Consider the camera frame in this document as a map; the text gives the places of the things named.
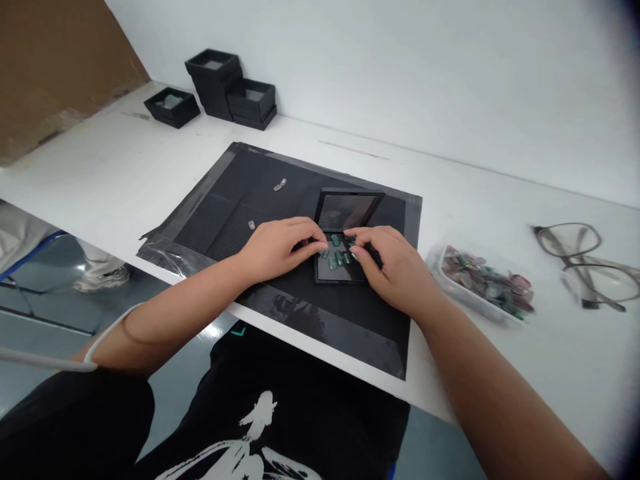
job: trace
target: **shoe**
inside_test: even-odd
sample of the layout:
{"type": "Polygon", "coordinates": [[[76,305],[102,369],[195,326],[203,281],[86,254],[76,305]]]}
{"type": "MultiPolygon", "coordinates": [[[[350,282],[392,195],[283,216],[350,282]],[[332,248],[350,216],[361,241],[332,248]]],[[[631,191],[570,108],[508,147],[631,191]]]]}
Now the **shoe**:
{"type": "Polygon", "coordinates": [[[93,293],[105,288],[118,288],[128,282],[130,276],[129,270],[120,267],[112,272],[96,277],[83,275],[73,282],[73,288],[82,293],[93,293]]]}

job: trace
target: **person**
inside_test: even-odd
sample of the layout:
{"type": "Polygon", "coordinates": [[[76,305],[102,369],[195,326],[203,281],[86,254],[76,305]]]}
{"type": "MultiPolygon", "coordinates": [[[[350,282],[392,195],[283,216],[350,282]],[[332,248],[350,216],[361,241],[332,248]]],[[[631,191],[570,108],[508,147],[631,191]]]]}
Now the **person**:
{"type": "MultiPolygon", "coordinates": [[[[608,478],[444,296],[398,231],[364,227],[345,234],[357,238],[351,252],[371,287],[424,334],[488,478],[608,478]],[[382,269],[363,248],[368,243],[380,253],[382,269]]],[[[386,479],[408,405],[252,328],[214,345],[211,368],[178,428],[136,461],[153,414],[146,379],[246,288],[326,248],[308,218],[263,223],[238,254],[134,308],[93,352],[98,370],[53,375],[0,421],[3,476],[386,479]]],[[[91,345],[75,359],[85,358],[91,345]]]]}
{"type": "MultiPolygon", "coordinates": [[[[28,255],[38,244],[59,229],[18,207],[0,200],[0,273],[28,255]]],[[[124,262],[76,239],[85,256],[83,274],[73,283],[82,293],[117,288],[129,281],[124,262]]]]}

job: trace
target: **hand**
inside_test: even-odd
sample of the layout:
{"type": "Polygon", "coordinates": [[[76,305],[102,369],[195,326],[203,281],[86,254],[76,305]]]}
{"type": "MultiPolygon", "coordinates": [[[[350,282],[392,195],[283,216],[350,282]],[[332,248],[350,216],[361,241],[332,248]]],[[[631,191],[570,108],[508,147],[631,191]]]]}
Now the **hand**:
{"type": "Polygon", "coordinates": [[[442,297],[420,254],[391,227],[360,227],[345,230],[357,237],[351,253],[360,260],[371,287],[392,307],[413,319],[426,314],[430,303],[442,297]],[[372,244],[380,253],[384,266],[378,268],[363,247],[372,244]]]}
{"type": "Polygon", "coordinates": [[[325,234],[313,220],[294,217],[260,224],[236,257],[253,285],[279,277],[328,248],[325,234]],[[311,237],[317,241],[309,242],[311,237]],[[302,248],[292,252],[300,241],[302,248]]]}

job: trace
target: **clear plastic box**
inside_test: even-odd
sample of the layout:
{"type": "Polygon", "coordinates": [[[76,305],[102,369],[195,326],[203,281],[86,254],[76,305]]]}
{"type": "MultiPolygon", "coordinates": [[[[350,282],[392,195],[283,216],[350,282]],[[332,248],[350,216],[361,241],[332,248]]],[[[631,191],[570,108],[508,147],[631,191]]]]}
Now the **clear plastic box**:
{"type": "Polygon", "coordinates": [[[532,306],[535,308],[535,284],[533,282],[534,275],[530,272],[527,272],[526,269],[516,265],[515,263],[507,260],[504,257],[492,252],[490,249],[483,247],[481,245],[476,245],[468,239],[459,236],[459,235],[448,235],[446,238],[442,239],[436,245],[434,245],[429,253],[427,254],[427,259],[425,263],[429,268],[434,280],[440,288],[451,298],[458,300],[464,305],[468,306],[472,310],[484,315],[486,318],[493,320],[497,323],[503,325],[526,325],[528,320],[531,318],[532,313],[526,314],[525,319],[518,320],[516,317],[510,315],[506,311],[492,305],[488,301],[484,300],[482,297],[479,297],[475,293],[467,290],[462,285],[454,282],[448,276],[444,274],[442,271],[442,260],[445,257],[445,252],[447,250],[447,246],[451,245],[458,251],[463,251],[473,255],[474,257],[482,257],[487,260],[487,266],[496,270],[499,273],[504,275],[508,275],[509,271],[512,273],[522,275],[524,278],[530,280],[532,283],[532,288],[534,291],[534,298],[532,302],[532,306]]]}

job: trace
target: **finger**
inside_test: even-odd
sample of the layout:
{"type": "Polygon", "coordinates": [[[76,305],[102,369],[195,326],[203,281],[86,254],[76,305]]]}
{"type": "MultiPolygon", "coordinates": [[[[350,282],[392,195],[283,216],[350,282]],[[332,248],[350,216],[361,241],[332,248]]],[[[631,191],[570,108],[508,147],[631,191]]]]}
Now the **finger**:
{"type": "Polygon", "coordinates": [[[326,243],[323,245],[322,242],[312,242],[308,245],[305,245],[304,247],[299,248],[298,250],[290,254],[288,260],[289,266],[290,268],[294,269],[302,262],[304,262],[304,260],[328,248],[329,246],[326,243]]]}
{"type": "Polygon", "coordinates": [[[368,251],[364,250],[362,247],[358,247],[357,245],[351,247],[349,249],[351,254],[356,257],[356,259],[362,265],[362,270],[364,270],[367,279],[369,280],[369,284],[372,286],[374,290],[378,290],[383,288],[387,283],[387,278],[382,270],[378,268],[375,261],[371,258],[368,251]]]}
{"type": "Polygon", "coordinates": [[[289,227],[287,229],[287,235],[291,236],[291,240],[295,240],[293,244],[310,237],[313,237],[322,243],[327,242],[327,236],[322,232],[322,230],[320,230],[320,227],[318,227],[314,221],[302,222],[289,227]]]}
{"type": "Polygon", "coordinates": [[[393,227],[390,227],[388,225],[384,226],[384,227],[380,227],[382,228],[382,230],[384,230],[385,232],[387,232],[388,234],[390,234],[390,236],[392,236],[393,238],[400,240],[401,242],[405,242],[405,243],[409,243],[407,241],[406,238],[404,238],[404,236],[402,235],[402,233],[398,232],[398,230],[396,230],[393,227]]]}
{"type": "Polygon", "coordinates": [[[290,219],[284,219],[282,220],[282,222],[284,222],[286,225],[297,225],[298,223],[308,223],[308,222],[315,223],[309,217],[292,217],[290,219]]]}
{"type": "Polygon", "coordinates": [[[386,247],[390,248],[396,245],[396,238],[392,237],[389,232],[380,227],[370,228],[357,234],[355,244],[358,247],[364,247],[366,244],[372,244],[376,250],[382,252],[386,247]]]}
{"type": "Polygon", "coordinates": [[[348,237],[356,237],[358,233],[362,233],[367,230],[371,230],[371,227],[356,227],[356,228],[345,230],[345,235],[348,237]]]}

